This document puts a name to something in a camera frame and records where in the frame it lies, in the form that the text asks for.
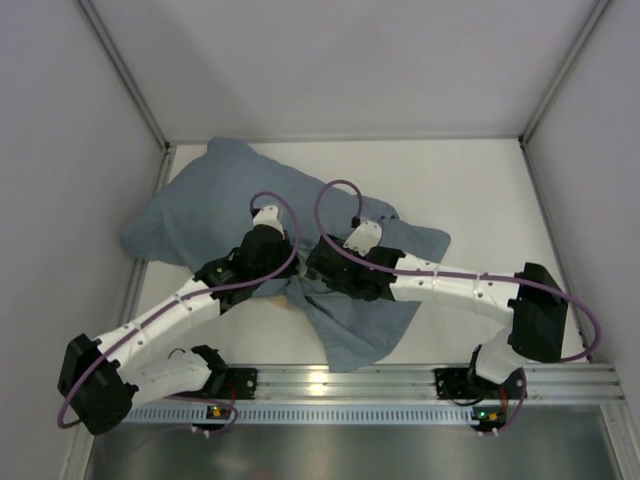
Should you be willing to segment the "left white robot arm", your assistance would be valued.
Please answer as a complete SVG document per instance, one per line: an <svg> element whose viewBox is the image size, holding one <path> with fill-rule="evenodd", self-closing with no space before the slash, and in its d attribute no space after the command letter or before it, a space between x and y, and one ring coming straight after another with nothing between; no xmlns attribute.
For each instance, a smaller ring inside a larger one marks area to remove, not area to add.
<svg viewBox="0 0 640 480"><path fill-rule="evenodd" d="M226 388L228 366L218 351L197 345L167 354L184 334L250 299L272 279L295 274L299 240L278 225L260 224L226 256L201 266L177 292L149 312L95 338L81 334L66 348L57 422L74 411L94 436L109 432L137 407L168 397L213 399Z"/></svg>

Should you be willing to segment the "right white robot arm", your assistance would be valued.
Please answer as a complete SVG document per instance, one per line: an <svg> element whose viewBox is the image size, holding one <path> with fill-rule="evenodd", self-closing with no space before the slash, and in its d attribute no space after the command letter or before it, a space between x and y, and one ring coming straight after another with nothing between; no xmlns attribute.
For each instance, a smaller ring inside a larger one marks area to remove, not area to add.
<svg viewBox="0 0 640 480"><path fill-rule="evenodd" d="M567 301L545 267L527 263L504 281L375 246L365 255L319 241L306 266L310 278L352 299L428 302L489 318L498 333L472 354L470 375L496 385L530 361L562 359Z"/></svg>

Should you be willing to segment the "blue pillowcase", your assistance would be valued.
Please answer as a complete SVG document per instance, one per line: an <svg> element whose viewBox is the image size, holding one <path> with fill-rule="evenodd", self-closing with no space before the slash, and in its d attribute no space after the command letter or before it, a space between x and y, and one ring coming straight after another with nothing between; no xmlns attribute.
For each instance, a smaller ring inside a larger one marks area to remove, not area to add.
<svg viewBox="0 0 640 480"><path fill-rule="evenodd" d="M124 226L120 241L132 256L196 272L229 253L251 227L251 197L260 191L282 196L301 227L299 254L307 257L321 235L314 203L323 183L230 138L209 141L204 155L191 161ZM340 239L361 212L382 228L381 245L439 262L451 241L448 233L401 220L390 204L371 197L359 201L338 188L321 202L325 231ZM282 295L305 312L319 337L331 371L345 373L389 355L418 311L416 302L354 300L319 281L273 280L256 296Z"/></svg>

